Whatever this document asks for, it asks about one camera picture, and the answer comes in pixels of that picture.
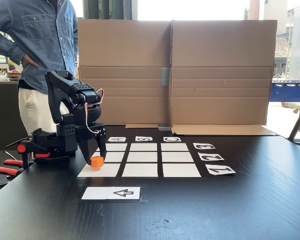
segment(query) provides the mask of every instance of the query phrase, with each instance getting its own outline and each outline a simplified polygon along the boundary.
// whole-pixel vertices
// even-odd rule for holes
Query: black cable
[[[23,140],[29,139],[30,137],[31,137],[31,136],[27,136],[27,137],[24,137],[24,138],[22,138],[22,139],[19,139],[18,141],[15,141],[15,142],[9,144],[8,146],[6,146],[6,147],[3,149],[4,152],[5,152],[9,157],[13,158],[14,160],[17,160],[14,156],[12,156],[10,153],[7,152],[7,149],[10,148],[11,146],[15,145],[15,144],[18,144],[18,143],[22,142]]]

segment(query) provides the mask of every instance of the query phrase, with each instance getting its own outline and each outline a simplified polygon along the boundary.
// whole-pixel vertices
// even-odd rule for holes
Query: packing tape
[[[169,73],[170,73],[170,67],[162,67],[161,68],[162,86],[168,86],[168,83],[169,83]]]

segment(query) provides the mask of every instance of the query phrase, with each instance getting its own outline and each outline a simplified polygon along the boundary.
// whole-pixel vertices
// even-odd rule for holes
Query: cardboard box
[[[180,133],[178,125],[265,125],[276,29],[275,20],[173,21],[172,131]],[[207,133],[206,127],[197,129]]]
[[[105,89],[99,119],[105,124],[265,135],[260,125],[267,120],[276,28],[275,20],[81,19],[79,75]],[[232,130],[207,131],[208,125]]]
[[[167,124],[170,21],[79,20],[80,79],[104,88],[99,122]]]

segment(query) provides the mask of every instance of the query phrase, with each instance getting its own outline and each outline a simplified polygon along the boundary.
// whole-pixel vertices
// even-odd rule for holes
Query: wire
[[[104,95],[105,95],[105,90],[103,88],[98,88],[95,93],[97,93],[98,91],[102,90],[102,94],[101,94],[101,99],[99,102],[97,102],[96,104],[102,104],[102,100],[104,99]]]
[[[102,103],[102,100],[104,99],[104,95],[105,95],[105,90],[103,88],[98,88],[95,93],[97,93],[98,91],[102,90],[102,94],[101,94],[101,99],[99,102],[97,103],[94,103],[93,105],[97,105],[97,104],[101,104]],[[85,103],[85,125],[86,127],[88,128],[88,130],[93,133],[93,134],[99,134],[100,133],[100,130],[97,130],[97,131],[92,131],[89,126],[88,126],[88,104]]]
[[[92,130],[89,128],[89,126],[88,126],[88,104],[87,104],[87,103],[85,103],[85,125],[86,125],[86,127],[88,128],[88,130],[89,130],[91,133],[93,133],[93,134],[99,134],[99,133],[100,133],[99,130],[97,130],[97,131],[92,131]]]
[[[8,146],[6,146],[6,147],[4,148],[4,152],[5,152],[9,157],[13,158],[14,160],[17,160],[14,156],[12,156],[10,153],[7,152],[7,149],[10,148],[11,146],[15,145],[15,144],[18,144],[18,143],[22,142],[23,140],[29,139],[30,137],[31,137],[31,136],[27,136],[27,137],[24,137],[24,138],[22,138],[22,139],[19,139],[18,141],[15,141],[15,142],[9,144]]]

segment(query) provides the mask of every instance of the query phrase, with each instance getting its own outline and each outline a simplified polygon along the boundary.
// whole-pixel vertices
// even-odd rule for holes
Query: blue metal frame
[[[300,102],[300,81],[273,81],[270,102]]]

